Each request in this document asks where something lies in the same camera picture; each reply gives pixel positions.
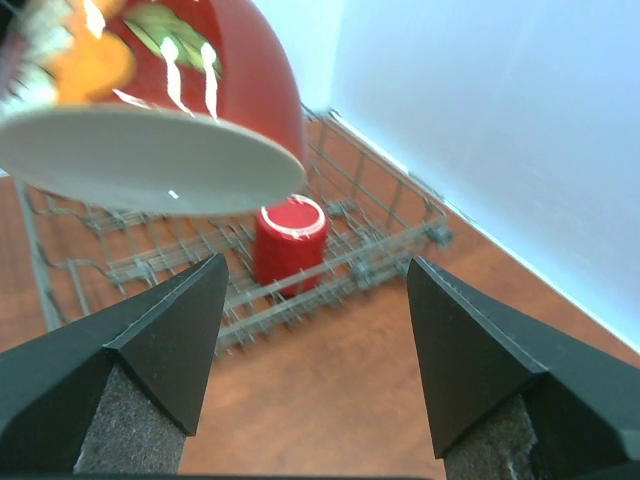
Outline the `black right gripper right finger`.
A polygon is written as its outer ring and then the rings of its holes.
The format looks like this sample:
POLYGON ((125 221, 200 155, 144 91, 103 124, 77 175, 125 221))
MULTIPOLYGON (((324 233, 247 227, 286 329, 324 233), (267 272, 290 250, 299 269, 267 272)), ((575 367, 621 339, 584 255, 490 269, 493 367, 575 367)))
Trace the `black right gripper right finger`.
POLYGON ((450 478, 635 478, 639 371, 423 258, 410 315, 450 478))

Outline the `red floral mug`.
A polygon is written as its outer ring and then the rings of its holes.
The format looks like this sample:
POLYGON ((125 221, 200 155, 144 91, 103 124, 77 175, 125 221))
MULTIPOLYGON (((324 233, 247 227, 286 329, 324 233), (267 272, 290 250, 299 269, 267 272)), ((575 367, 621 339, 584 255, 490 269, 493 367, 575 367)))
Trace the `red floral mug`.
POLYGON ((107 209, 227 215, 304 185, 285 50, 251 1, 5 1, 1 167, 107 209))

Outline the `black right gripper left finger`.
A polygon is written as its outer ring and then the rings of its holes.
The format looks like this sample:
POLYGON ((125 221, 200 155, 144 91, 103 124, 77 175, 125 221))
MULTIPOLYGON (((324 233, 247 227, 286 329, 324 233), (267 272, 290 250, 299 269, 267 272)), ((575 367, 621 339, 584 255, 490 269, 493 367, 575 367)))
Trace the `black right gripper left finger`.
POLYGON ((5 475, 174 475, 199 424, 228 283, 213 255, 1 356, 5 475))

